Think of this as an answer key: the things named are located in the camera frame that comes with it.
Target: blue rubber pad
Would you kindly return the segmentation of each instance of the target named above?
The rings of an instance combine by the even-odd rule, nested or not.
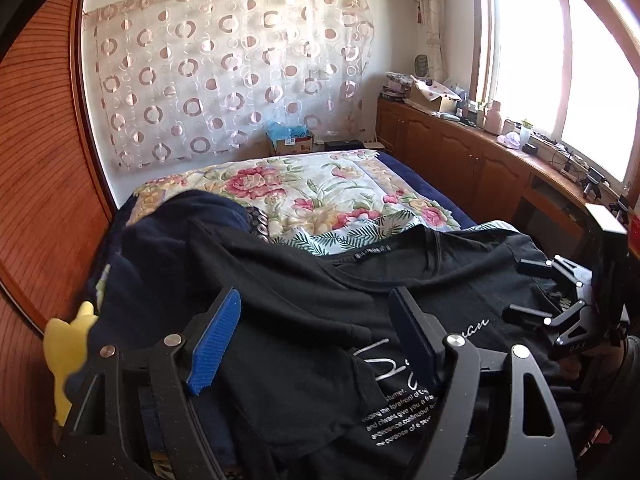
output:
[[[240,310],[240,294],[232,288],[193,351],[191,373],[186,381],[192,395],[197,396],[203,388],[211,386],[240,319]]]

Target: red object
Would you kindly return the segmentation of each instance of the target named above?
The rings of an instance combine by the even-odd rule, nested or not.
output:
[[[629,249],[640,258],[640,217],[634,212],[629,212]]]

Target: metal screw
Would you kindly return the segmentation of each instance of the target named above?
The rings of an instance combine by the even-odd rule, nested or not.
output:
[[[465,338],[459,334],[450,334],[447,336],[447,343],[451,346],[462,346],[465,343]]]
[[[513,354],[520,359],[526,359],[531,355],[529,349],[524,345],[514,345],[511,351],[513,351]]]
[[[100,355],[102,357],[111,357],[116,353],[116,347],[113,345],[107,345],[100,348]]]
[[[180,334],[169,334],[164,338],[164,344],[167,346],[178,346],[181,342]]]

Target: black t-shirt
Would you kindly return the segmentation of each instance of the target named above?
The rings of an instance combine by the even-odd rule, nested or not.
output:
[[[542,340],[501,319],[510,303],[552,312],[543,293],[551,284],[515,270],[521,258],[544,259],[526,235],[417,226],[316,257],[194,224],[189,245],[195,301],[210,301],[225,285],[241,294],[241,320],[219,377],[282,478],[402,476],[437,399],[416,383],[388,316],[389,291],[400,285],[447,332],[478,348],[529,347],[570,433],[582,429],[577,394]],[[463,467],[473,472],[482,428],[468,448]]]

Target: yellow plush toy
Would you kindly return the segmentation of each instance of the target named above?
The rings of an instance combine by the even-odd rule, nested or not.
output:
[[[97,319],[94,306],[85,301],[71,323],[53,318],[44,329],[44,359],[53,373],[56,422],[61,427],[65,425],[71,410],[71,402],[64,392],[65,381],[84,364],[87,333]]]

